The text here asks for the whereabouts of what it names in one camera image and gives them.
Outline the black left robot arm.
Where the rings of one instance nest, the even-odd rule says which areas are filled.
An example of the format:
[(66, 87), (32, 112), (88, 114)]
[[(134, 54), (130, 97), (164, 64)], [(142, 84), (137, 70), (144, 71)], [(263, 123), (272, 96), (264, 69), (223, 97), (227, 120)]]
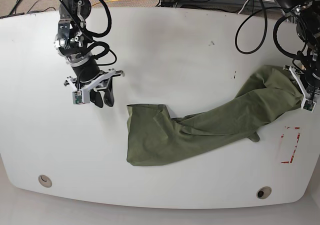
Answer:
[[(282, 16), (276, 21), (273, 42), (292, 66), (286, 66), (302, 91), (301, 109), (314, 112), (320, 99), (320, 0), (274, 0), (273, 10), (280, 10)], [(278, 41), (278, 30), (282, 23), (291, 21), (303, 47), (296, 53), (286, 51)]]

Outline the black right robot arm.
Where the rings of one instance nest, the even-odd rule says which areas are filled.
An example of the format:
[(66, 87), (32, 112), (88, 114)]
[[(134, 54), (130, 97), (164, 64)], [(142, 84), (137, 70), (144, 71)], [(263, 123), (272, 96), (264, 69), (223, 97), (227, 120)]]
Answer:
[(99, 41), (108, 35), (112, 28), (110, 10), (103, 0), (107, 26), (104, 32), (87, 30), (86, 19), (92, 5), (89, 0), (59, 0), (59, 22), (54, 41), (55, 49), (71, 66), (76, 77), (67, 77), (64, 86), (70, 86), (72, 102), (75, 105), (93, 103), (96, 107), (113, 107), (113, 78), (124, 74), (122, 70), (103, 71), (97, 61), (104, 56), (115, 53), (110, 46)]

